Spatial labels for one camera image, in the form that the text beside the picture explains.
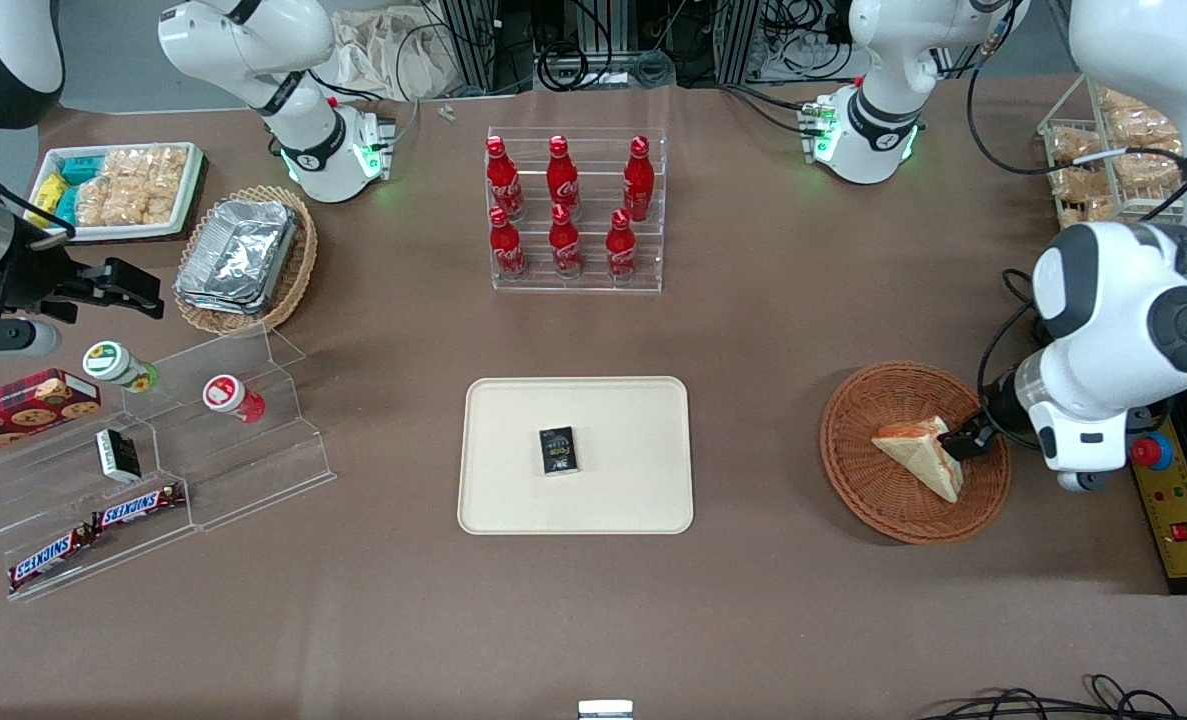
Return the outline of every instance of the red button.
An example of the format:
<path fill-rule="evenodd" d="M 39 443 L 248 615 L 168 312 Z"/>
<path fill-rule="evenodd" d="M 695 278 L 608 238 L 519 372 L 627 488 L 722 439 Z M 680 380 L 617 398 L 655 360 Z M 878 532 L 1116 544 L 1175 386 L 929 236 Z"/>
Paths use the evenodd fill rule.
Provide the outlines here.
<path fill-rule="evenodd" d="M 1142 437 L 1131 442 L 1131 459 L 1150 469 L 1161 461 L 1161 442 L 1150 437 Z"/>

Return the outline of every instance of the black card pack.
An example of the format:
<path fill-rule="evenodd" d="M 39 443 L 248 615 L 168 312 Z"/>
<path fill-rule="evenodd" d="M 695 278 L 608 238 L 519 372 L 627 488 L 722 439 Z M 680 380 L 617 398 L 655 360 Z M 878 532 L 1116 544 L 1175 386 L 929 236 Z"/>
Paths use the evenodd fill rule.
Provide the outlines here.
<path fill-rule="evenodd" d="M 571 428 L 539 431 L 539 451 L 545 474 L 578 473 L 580 466 L 575 460 L 575 433 Z"/>

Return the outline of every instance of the emergency stop button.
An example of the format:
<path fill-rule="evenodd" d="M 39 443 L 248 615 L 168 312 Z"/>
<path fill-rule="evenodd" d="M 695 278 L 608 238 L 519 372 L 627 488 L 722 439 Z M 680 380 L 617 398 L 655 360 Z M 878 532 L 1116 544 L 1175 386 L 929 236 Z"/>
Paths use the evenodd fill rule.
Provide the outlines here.
<path fill-rule="evenodd" d="M 1166 470 L 1175 460 L 1175 451 L 1164 434 L 1149 433 L 1131 442 L 1131 460 L 1154 471 Z"/>

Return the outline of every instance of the acrylic bottle rack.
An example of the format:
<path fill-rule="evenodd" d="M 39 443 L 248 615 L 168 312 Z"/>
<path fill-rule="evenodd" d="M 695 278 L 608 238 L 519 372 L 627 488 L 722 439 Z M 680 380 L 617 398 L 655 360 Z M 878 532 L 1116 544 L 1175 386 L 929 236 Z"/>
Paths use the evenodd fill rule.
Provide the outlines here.
<path fill-rule="evenodd" d="M 254 325 L 159 359 L 160 377 L 150 391 L 135 395 L 103 386 L 100 414 L 0 451 L 4 568 L 119 502 L 174 482 L 183 483 L 188 497 L 185 506 L 165 506 L 108 528 L 90 547 L 11 593 L 11 600 L 53 592 L 336 477 L 318 428 L 300 414 L 296 382 L 286 370 L 300 359 L 304 353 L 285 337 Z M 203 406 L 201 388 L 222 372 L 237 375 L 264 396 L 267 409 L 259 421 L 241 423 Z M 103 428 L 135 442 L 140 482 L 122 484 L 101 473 L 95 433 Z M 0 584 L 4 592 L 9 587 L 5 571 Z"/>
<path fill-rule="evenodd" d="M 491 283 L 502 292 L 611 292 L 658 293 L 665 287 L 665 197 L 669 167 L 669 144 L 662 128 L 510 128 L 493 127 L 489 135 L 503 139 L 509 157 L 518 166 L 523 189 L 523 215 L 514 219 L 521 236 L 528 273 L 519 281 L 500 276 L 491 259 Z M 580 211 L 575 227 L 580 231 L 580 255 L 584 273 L 576 279 L 557 274 L 548 246 L 552 204 L 548 198 L 548 138 L 566 136 L 570 158 L 580 173 Z M 629 283 L 612 283 L 607 272 L 607 234 L 611 231 L 611 212 L 624 205 L 624 166 L 629 161 L 629 142 L 635 135 L 650 140 L 650 164 L 656 184 L 647 219 L 633 223 L 637 236 L 637 272 Z M 494 199 L 491 186 L 484 183 L 487 210 Z M 483 222 L 485 232 L 491 225 Z"/>

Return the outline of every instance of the bread slice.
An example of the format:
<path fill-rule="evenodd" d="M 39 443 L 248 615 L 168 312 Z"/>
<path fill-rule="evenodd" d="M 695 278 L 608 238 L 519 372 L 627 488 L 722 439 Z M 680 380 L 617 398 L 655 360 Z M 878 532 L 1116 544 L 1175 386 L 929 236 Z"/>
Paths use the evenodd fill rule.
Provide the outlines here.
<path fill-rule="evenodd" d="M 940 447 L 937 437 L 948 432 L 939 415 L 918 423 L 887 425 L 872 437 L 872 445 L 904 465 L 926 488 L 948 502 L 958 502 L 961 464 Z"/>

